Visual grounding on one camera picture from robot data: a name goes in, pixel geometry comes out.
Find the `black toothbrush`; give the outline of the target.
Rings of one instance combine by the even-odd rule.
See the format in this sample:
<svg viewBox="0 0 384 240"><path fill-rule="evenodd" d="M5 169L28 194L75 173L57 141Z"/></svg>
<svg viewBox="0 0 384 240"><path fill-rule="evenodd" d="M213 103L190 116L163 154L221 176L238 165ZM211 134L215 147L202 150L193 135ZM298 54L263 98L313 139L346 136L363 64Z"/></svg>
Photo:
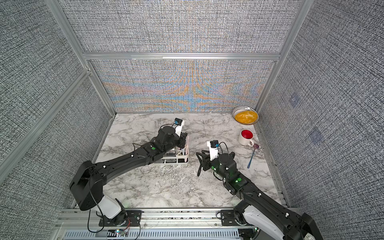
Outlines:
<svg viewBox="0 0 384 240"><path fill-rule="evenodd" d="M202 161L200 161L200 165L199 165L198 172L197 172L197 177L199 177L201 175L201 171L202 171Z"/></svg>

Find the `cream toothbrush holder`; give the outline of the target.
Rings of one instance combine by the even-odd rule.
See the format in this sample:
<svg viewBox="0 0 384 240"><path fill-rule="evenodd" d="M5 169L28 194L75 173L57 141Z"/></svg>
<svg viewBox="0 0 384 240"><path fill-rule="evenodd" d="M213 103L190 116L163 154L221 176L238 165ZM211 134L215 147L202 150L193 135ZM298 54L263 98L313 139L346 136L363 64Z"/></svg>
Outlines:
<svg viewBox="0 0 384 240"><path fill-rule="evenodd" d="M170 150L163 158L154 162L158 165L185 165L189 162L189 155L185 155L185 147L180 149L178 147Z"/></svg>

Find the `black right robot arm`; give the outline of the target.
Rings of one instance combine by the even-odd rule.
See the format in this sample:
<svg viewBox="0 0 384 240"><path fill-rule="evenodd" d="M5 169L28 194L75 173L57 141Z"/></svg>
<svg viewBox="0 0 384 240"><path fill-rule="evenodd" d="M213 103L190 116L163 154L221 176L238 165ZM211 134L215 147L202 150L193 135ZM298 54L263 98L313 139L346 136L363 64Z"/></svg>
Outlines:
<svg viewBox="0 0 384 240"><path fill-rule="evenodd" d="M223 178L223 186L227 191L242 200L236 206L239 213L244 214L247 207L255 207L282 232L282 240L308 240L310 237L314 240L323 239L311 216L306 213L300 215L277 203L243 175L237 169L234 152L218 154L213 160L206 150L196 155L200 162L198 175L202 170L213 170Z"/></svg>

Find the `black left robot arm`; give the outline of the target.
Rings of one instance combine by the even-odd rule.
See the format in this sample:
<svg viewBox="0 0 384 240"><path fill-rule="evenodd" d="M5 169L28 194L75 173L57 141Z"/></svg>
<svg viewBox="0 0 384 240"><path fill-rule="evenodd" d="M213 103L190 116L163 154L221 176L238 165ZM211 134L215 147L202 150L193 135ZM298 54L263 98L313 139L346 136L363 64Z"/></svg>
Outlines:
<svg viewBox="0 0 384 240"><path fill-rule="evenodd" d="M159 129L156 137L131 153L100 163L83 162L69 185L80 210L94 209L102 218L123 221L127 217L126 210L117 199L104 194L104 186L131 170L153 164L174 148L183 149L187 136L187 133L177 133L175 128L165 126Z"/></svg>

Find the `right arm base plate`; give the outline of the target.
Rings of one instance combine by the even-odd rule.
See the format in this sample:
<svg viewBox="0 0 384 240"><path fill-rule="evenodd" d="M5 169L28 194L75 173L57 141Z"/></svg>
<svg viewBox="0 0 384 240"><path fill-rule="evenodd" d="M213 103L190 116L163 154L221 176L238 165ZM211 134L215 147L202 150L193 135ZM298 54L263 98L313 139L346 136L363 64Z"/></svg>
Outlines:
<svg viewBox="0 0 384 240"><path fill-rule="evenodd" d="M238 219L239 213L235 210L221 210L218 215L222 226L240 226Z"/></svg>

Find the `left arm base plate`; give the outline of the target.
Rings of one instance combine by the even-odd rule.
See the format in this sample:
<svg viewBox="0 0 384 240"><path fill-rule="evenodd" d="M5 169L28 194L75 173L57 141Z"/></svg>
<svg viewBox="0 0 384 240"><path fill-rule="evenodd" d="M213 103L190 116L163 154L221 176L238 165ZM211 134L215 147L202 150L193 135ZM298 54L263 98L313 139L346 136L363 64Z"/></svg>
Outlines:
<svg viewBox="0 0 384 240"><path fill-rule="evenodd" d="M99 227L138 227L143 211L141 210L125 210L125 212L118 214L113 219L104 217L103 220L99 221Z"/></svg>

